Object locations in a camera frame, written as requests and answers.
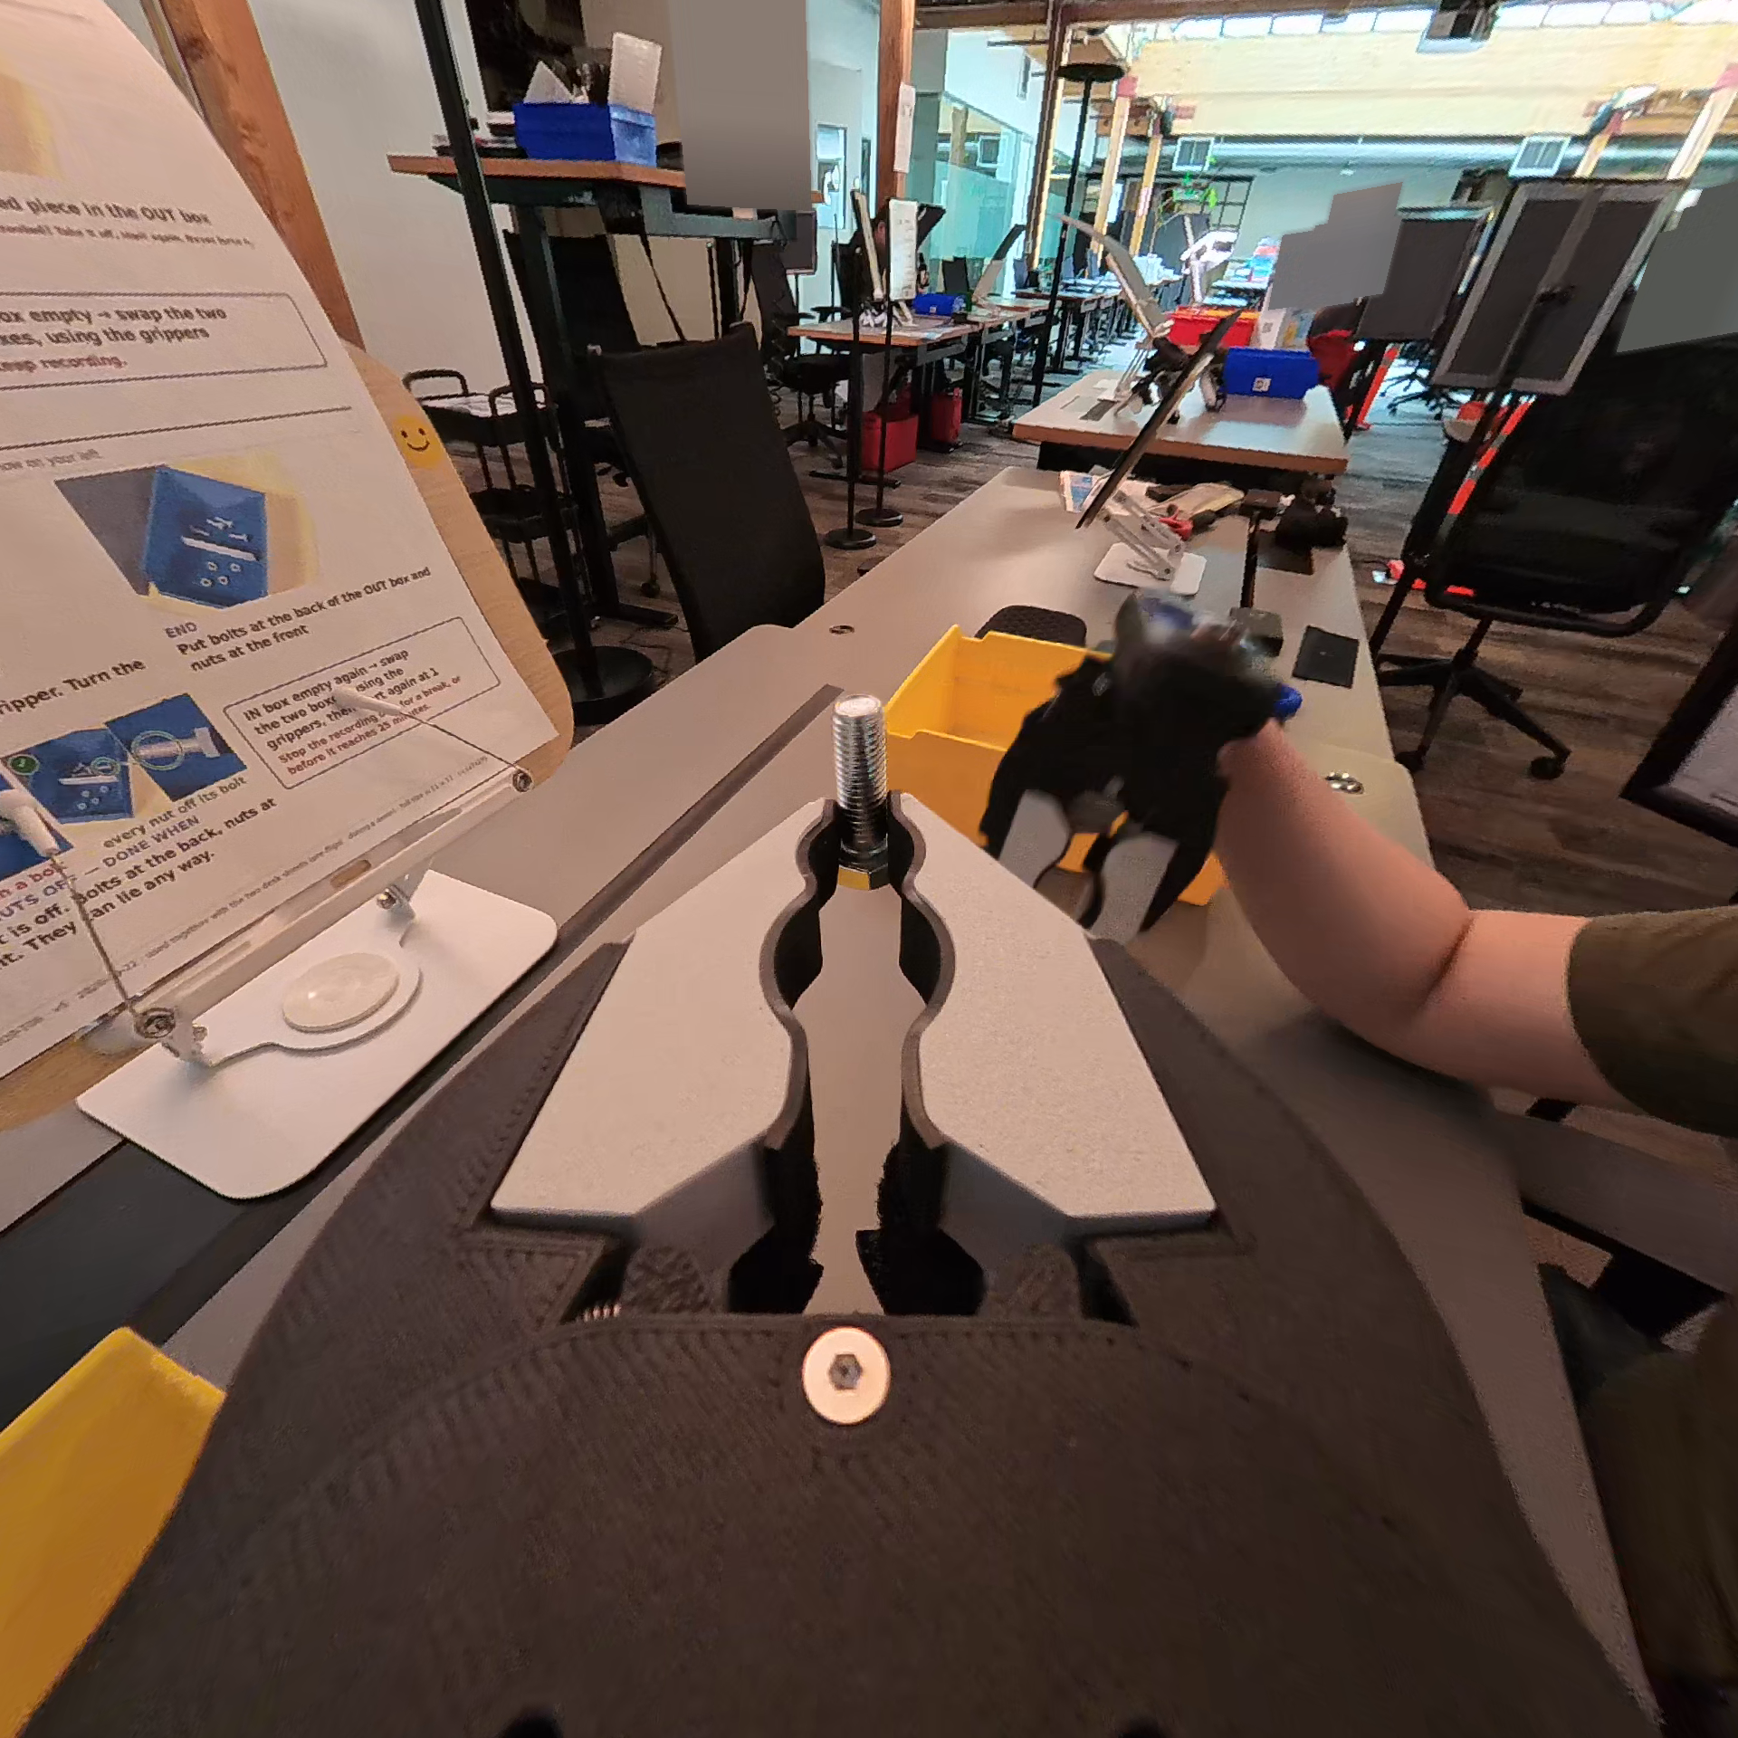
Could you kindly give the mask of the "person's right forearm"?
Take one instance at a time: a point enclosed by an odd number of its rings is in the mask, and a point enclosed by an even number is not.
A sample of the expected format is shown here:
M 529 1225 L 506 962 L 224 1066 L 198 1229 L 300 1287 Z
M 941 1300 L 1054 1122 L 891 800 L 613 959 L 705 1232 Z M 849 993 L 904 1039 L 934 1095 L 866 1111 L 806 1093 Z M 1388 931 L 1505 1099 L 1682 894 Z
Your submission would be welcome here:
M 1317 1009 L 1452 1080 L 1626 1108 L 1573 1022 L 1586 918 L 1470 907 L 1274 725 L 1228 746 L 1221 771 L 1217 857 L 1255 936 Z

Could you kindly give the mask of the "black framed sign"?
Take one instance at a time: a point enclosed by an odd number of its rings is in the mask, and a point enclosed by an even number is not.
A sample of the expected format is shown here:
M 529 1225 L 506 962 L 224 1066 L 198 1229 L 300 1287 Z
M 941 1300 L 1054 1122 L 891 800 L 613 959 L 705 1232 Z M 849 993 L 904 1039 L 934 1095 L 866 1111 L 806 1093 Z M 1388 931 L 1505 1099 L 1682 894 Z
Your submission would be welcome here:
M 1736 632 L 1718 643 L 1623 796 L 1736 846 Z

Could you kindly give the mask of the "black utility cart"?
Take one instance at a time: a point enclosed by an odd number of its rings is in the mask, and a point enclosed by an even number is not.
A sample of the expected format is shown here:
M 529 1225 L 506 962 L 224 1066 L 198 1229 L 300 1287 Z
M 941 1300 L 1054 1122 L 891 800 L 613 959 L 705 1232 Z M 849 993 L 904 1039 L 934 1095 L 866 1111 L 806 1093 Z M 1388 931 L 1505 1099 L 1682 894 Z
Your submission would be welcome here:
M 523 408 L 506 384 L 473 390 L 451 369 L 420 369 L 401 377 L 422 406 L 467 482 L 495 551 L 536 628 L 566 636 L 560 580 L 552 574 L 550 522 L 531 475 Z

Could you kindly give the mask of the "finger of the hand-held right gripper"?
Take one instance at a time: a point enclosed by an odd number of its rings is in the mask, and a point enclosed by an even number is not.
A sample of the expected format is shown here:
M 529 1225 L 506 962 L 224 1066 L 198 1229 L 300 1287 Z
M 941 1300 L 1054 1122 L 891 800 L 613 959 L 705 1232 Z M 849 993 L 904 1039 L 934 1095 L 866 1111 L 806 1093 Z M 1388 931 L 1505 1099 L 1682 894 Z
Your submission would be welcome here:
M 1076 877 L 1062 867 L 1074 842 L 1067 807 L 1054 795 L 1023 795 L 997 860 L 1025 886 L 1039 890 L 1048 877 Z
M 1111 836 L 1098 871 L 1098 908 L 1088 933 L 1098 941 L 1130 944 L 1165 912 L 1173 896 L 1163 894 L 1179 852 L 1173 839 L 1141 825 L 1121 825 Z

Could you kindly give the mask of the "tilted board on white stand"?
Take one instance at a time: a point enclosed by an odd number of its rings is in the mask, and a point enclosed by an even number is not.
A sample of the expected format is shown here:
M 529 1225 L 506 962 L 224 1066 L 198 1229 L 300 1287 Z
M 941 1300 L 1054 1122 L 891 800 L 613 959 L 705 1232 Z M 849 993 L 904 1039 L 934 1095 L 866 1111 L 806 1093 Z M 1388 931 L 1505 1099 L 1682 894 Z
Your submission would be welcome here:
M 1103 522 L 1111 532 L 1110 557 L 1115 584 L 1137 587 L 1173 584 L 1199 522 L 1213 519 L 1243 501 L 1243 493 L 1232 485 L 1186 485 L 1181 493 L 1165 495 L 1156 493 L 1151 485 L 1133 482 L 1137 467 L 1181 410 L 1186 396 L 1223 358 L 1238 319 L 1238 312 L 1229 312 L 1211 329 L 1147 415 L 1110 475 L 1064 472 L 1062 477 L 1062 504 L 1078 514 L 1076 528 L 1087 530 Z

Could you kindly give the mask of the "wooden pillar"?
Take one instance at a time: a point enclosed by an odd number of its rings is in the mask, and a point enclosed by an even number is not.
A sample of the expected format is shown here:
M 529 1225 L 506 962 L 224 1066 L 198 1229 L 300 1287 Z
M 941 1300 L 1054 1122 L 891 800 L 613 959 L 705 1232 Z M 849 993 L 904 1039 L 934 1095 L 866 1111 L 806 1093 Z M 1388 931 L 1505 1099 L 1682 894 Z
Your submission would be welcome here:
M 309 279 L 337 336 L 363 345 L 332 237 L 249 3 L 143 3 L 167 69 Z

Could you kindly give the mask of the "black pole stand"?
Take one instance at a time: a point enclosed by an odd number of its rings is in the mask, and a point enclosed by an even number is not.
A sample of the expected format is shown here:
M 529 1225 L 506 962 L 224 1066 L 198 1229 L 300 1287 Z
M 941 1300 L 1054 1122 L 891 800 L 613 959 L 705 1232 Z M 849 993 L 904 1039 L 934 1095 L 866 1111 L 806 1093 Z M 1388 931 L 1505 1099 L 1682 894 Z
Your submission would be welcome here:
M 602 726 L 641 704 L 656 689 L 659 671 L 649 657 L 631 648 L 613 643 L 597 648 L 595 643 L 593 614 L 579 584 L 574 542 L 561 508 L 561 488 L 550 459 L 545 417 L 536 404 L 531 361 L 506 252 L 493 219 L 486 173 L 474 142 L 447 10 L 444 3 L 416 3 L 415 10 L 447 130 L 449 162 L 464 196 L 471 241 L 484 279 L 498 345 L 508 367 L 508 384 L 523 433 L 539 516 L 550 542 L 557 591 L 572 640 L 572 648 L 557 654 L 557 671 L 569 692 L 575 726 Z

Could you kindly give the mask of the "blue storage bin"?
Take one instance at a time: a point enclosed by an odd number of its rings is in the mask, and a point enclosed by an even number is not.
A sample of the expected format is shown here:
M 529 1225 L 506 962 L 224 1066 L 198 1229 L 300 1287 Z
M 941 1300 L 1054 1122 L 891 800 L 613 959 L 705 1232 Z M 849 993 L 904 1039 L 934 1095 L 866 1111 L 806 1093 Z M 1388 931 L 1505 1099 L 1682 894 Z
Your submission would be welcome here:
M 514 140 L 534 162 L 659 165 L 655 113 L 613 102 L 519 102 Z

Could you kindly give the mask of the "wooden-top standing desk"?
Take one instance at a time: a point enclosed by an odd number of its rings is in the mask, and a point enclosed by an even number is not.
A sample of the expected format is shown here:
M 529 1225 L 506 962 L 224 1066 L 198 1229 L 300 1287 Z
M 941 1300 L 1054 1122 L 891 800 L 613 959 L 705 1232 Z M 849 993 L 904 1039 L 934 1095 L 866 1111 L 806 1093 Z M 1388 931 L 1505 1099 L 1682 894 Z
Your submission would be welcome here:
M 579 628 L 579 596 L 585 599 L 589 625 L 673 630 L 674 614 L 629 603 L 620 589 L 615 552 L 647 526 L 627 519 L 611 528 L 602 516 L 597 486 L 602 421 L 593 417 L 595 408 L 602 408 L 602 390 L 593 358 L 602 351 L 605 339 L 595 319 L 569 323 L 546 213 L 595 211 L 605 235 L 637 241 L 644 250 L 656 239 L 705 242 L 715 252 L 721 319 L 734 323 L 743 311 L 734 272 L 748 261 L 751 245 L 797 239 L 797 218 L 813 213 L 809 178 L 802 178 L 797 207 L 751 210 L 690 205 L 686 176 L 673 165 L 482 158 L 460 151 L 456 142 L 428 156 L 390 156 L 386 162 L 400 176 L 461 194 L 516 401 L 531 401 L 534 393 L 523 341 L 523 332 L 532 333 L 546 406 L 531 415 L 529 456 L 548 458 L 548 430 L 557 433 L 567 485 L 550 491 L 566 493 L 572 510 L 552 510 L 552 557 L 574 640 L 590 640 L 590 632 Z

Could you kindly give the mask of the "black board on stand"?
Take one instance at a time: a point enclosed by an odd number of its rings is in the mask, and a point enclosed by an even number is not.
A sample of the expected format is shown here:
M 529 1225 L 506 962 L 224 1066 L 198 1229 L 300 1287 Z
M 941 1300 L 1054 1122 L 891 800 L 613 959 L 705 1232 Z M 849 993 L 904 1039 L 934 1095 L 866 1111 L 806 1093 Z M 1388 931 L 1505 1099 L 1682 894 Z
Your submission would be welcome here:
M 1385 288 L 1367 300 L 1362 341 L 1435 341 L 1487 239 L 1490 207 L 1402 210 Z
M 1522 183 L 1431 381 L 1566 396 L 1686 189 L 1684 181 Z

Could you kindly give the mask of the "white metal board stand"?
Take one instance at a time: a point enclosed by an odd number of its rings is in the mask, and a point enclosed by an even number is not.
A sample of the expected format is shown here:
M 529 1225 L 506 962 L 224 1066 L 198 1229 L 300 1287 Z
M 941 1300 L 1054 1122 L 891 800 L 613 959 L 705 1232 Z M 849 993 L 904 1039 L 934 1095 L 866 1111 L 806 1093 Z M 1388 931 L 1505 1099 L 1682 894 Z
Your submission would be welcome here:
M 135 1048 L 78 1097 L 86 1117 L 232 1203 L 322 1170 L 557 939 L 548 912 L 432 869 L 534 774 L 386 676 L 342 675 L 320 699 L 324 725 L 442 734 L 490 771 L 149 992 Z

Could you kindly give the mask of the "black floor lamp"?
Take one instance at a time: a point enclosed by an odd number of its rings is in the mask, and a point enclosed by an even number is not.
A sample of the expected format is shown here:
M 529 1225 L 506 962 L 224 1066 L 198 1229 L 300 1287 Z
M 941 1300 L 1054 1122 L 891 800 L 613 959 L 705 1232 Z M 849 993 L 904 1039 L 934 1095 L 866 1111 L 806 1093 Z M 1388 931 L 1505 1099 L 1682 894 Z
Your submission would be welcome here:
M 1084 164 L 1084 140 L 1088 130 L 1088 121 L 1092 117 L 1092 102 L 1099 87 L 1113 90 L 1121 81 L 1126 69 L 1119 60 L 1087 60 L 1074 58 L 1062 70 L 1059 76 L 1064 82 L 1078 87 L 1078 117 L 1076 117 L 1076 136 L 1072 147 L 1072 164 L 1070 164 L 1070 178 L 1068 186 L 1062 196 L 1062 207 L 1057 215 L 1057 250 L 1052 269 L 1052 283 L 1049 283 L 1049 314 L 1055 316 L 1059 307 L 1059 289 L 1062 277 L 1067 273 L 1070 261 L 1070 218 L 1074 218 L 1074 203 L 1076 190 L 1081 185 L 1083 164 Z

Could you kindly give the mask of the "black mesh office chair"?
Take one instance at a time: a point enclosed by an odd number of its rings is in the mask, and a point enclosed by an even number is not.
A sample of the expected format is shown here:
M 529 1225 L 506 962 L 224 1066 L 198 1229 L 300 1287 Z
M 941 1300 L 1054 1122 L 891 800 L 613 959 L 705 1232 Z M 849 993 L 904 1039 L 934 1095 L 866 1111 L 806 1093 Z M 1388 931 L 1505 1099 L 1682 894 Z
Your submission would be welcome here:
M 694 658 L 809 619 L 825 601 L 825 562 L 753 327 L 601 355 L 595 372 Z

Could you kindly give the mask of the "yellow plastic bin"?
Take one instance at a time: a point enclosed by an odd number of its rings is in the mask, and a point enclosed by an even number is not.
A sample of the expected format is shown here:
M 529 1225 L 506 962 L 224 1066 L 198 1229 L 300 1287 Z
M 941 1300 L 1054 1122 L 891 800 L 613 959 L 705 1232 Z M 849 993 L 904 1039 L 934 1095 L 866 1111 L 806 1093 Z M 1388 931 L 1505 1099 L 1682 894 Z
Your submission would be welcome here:
M 982 817 L 994 771 L 1021 725 L 1052 697 L 1057 679 L 1084 658 L 1110 651 L 1021 637 L 980 640 L 952 628 L 887 707 L 891 787 L 985 846 Z M 1092 845 L 1088 834 L 1074 839 L 1062 867 L 1076 877 L 1048 877 L 1039 888 L 1070 912 L 1076 894 L 1084 892 L 1083 869 Z M 1179 903 L 1203 907 L 1223 886 L 1225 869 L 1211 852 Z
M 227 1393 L 120 1329 L 3 1435 L 3 1735 L 22 1735 L 181 1503 Z

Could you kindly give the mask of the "black and red office chair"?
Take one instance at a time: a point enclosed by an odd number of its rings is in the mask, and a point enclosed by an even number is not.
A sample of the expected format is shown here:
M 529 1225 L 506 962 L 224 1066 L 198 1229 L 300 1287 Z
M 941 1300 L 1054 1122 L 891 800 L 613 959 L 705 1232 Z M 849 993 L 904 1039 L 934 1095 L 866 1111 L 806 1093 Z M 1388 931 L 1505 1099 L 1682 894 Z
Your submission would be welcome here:
M 1542 748 L 1533 778 L 1571 748 L 1531 718 L 1522 688 L 1480 666 L 1496 625 L 1626 640 L 1667 611 L 1736 495 L 1736 339 L 1598 355 L 1562 397 L 1538 397 L 1477 475 L 1435 485 L 1372 651 L 1385 689 L 1429 689 L 1421 771 L 1454 701 Z

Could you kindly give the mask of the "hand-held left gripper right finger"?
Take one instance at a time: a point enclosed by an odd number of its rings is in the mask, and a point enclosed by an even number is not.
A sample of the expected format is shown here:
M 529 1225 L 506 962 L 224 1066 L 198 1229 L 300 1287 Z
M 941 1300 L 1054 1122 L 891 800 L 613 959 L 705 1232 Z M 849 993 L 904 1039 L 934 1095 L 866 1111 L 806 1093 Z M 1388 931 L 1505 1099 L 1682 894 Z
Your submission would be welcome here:
M 1195 1232 L 1214 1200 L 1088 933 L 895 795 L 900 1054 L 870 1278 L 887 1311 L 977 1311 L 1031 1250 Z

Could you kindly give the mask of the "grey desk with wooden edge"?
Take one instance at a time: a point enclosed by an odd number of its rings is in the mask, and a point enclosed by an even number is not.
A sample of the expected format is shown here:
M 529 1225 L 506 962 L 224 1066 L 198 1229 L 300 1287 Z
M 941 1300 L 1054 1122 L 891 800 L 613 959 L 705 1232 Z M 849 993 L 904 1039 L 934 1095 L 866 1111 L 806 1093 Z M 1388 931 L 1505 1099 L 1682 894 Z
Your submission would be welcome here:
M 1015 421 L 1011 437 L 1038 449 L 1041 470 L 1110 466 L 1137 439 L 1149 411 L 1138 400 L 1119 400 L 1117 388 L 1113 369 L 1067 384 Z M 1209 410 L 1203 391 L 1193 388 L 1147 458 L 1309 477 L 1342 477 L 1352 461 L 1333 400 L 1321 386 L 1295 401 L 1229 397 L 1220 410 Z

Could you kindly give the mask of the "person's olive shirt sleeve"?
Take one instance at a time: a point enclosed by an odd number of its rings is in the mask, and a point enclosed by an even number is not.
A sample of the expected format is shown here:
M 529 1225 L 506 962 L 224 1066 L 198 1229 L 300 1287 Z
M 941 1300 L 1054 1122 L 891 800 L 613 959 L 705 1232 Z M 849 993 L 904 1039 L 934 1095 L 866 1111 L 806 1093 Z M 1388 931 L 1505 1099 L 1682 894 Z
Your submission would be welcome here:
M 1587 921 L 1571 947 L 1569 1007 L 1623 1101 L 1736 1138 L 1734 905 Z

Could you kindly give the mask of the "printed instruction sheet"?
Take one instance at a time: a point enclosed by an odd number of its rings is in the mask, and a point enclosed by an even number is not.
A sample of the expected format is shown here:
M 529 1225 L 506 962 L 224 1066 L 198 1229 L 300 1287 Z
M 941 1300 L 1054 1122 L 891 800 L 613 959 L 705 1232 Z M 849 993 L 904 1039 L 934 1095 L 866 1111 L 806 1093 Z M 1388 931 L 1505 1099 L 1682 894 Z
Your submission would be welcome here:
M 486 759 L 324 725 L 342 675 L 525 762 L 548 717 L 432 528 L 403 388 L 337 336 L 107 5 L 5 5 L 5 1074 Z

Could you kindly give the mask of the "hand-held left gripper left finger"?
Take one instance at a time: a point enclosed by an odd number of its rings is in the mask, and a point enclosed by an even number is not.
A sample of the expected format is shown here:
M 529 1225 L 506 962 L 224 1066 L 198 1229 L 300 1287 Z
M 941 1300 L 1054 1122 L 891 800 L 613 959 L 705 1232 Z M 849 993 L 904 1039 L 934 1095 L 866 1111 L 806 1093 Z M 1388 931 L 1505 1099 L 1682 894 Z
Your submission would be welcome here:
M 809 1044 L 834 806 L 794 811 L 637 928 L 502 1186 L 512 1225 L 686 1251 L 740 1311 L 803 1311 L 819 1183 Z

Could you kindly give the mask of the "steel hex bolt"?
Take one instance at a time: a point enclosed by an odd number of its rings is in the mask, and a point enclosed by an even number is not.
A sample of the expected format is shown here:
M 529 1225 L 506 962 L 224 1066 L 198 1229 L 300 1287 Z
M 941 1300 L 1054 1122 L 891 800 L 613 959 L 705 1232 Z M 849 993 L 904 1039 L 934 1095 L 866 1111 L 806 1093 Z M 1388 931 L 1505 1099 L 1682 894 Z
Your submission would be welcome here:
M 877 890 L 891 877 L 887 718 L 880 697 L 849 694 L 833 707 L 838 880 Z

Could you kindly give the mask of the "black desk mat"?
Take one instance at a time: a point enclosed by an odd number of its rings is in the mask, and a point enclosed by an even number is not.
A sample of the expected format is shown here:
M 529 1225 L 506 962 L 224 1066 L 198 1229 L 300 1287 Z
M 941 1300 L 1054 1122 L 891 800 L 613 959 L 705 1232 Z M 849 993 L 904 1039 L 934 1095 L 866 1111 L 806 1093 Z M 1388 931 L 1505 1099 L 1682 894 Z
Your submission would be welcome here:
M 120 1142 L 5 1232 L 5 1393 L 52 1383 L 140 1302 L 184 1180 Z

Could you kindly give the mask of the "row of office desks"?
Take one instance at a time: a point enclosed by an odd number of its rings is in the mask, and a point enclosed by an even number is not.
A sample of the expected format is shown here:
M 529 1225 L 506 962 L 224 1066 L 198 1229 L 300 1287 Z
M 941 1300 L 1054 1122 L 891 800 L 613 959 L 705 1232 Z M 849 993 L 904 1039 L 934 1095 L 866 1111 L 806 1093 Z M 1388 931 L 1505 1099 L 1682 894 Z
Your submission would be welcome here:
M 956 363 L 964 370 L 967 421 L 1017 418 L 1023 404 L 1017 390 L 1038 390 L 1039 367 L 1054 377 L 1078 367 L 1088 316 L 1111 319 L 1115 308 L 1113 279 L 1064 289 L 1055 312 L 1046 296 L 967 300 L 948 316 L 923 314 L 914 302 L 893 311 L 866 304 L 859 312 L 794 319 L 789 348 L 797 356 L 819 350 L 858 358 L 866 415 L 876 415 L 904 384 L 911 384 L 920 415 L 929 415 L 941 401 L 947 364 Z

